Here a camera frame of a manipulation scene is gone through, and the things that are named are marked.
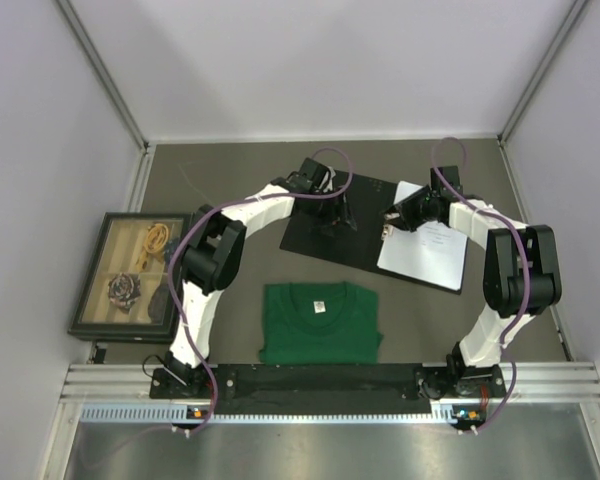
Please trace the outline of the white folder black inside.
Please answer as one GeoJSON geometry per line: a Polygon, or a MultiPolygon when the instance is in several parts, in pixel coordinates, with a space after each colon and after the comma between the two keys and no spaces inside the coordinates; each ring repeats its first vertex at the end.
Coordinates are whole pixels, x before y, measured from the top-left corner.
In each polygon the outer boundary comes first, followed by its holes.
{"type": "Polygon", "coordinates": [[[384,224],[384,212],[420,186],[354,175],[342,197],[289,220],[280,248],[369,273],[462,292],[468,239],[439,222],[415,232],[384,224]]]}

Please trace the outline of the white printed paper stack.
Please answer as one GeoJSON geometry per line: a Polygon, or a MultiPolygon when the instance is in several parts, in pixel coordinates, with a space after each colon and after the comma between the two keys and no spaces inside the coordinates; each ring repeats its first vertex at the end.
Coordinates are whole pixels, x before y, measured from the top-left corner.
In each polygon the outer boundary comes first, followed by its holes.
{"type": "Polygon", "coordinates": [[[393,228],[382,241],[377,267],[411,280],[459,293],[462,288],[468,238],[429,222],[415,232],[393,228]]]}

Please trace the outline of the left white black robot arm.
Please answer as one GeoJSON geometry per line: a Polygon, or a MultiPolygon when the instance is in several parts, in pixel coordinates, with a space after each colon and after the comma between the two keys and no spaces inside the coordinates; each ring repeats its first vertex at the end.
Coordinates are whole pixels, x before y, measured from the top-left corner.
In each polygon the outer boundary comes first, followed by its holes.
{"type": "Polygon", "coordinates": [[[317,216],[329,206],[344,204],[354,176],[352,162],[346,164],[347,176],[339,187],[333,186],[335,171],[313,155],[298,170],[270,181],[255,194],[215,207],[205,205],[196,212],[171,257],[167,277],[178,323],[164,371],[183,395],[200,394],[206,376],[213,375],[208,356],[215,311],[237,276],[246,240],[295,213],[317,216]]]}

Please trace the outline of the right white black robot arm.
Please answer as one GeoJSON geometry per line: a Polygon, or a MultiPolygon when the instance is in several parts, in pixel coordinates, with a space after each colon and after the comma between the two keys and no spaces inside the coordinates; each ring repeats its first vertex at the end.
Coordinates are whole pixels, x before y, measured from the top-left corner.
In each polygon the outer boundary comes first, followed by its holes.
{"type": "Polygon", "coordinates": [[[485,201],[463,195],[456,166],[432,167],[431,180],[383,212],[384,235],[414,233],[430,222],[467,236],[485,252],[485,306],[474,327],[446,356],[443,373],[425,371],[421,392],[435,400],[467,396],[492,371],[519,330],[559,302],[562,284],[553,230],[514,221],[485,201]]]}

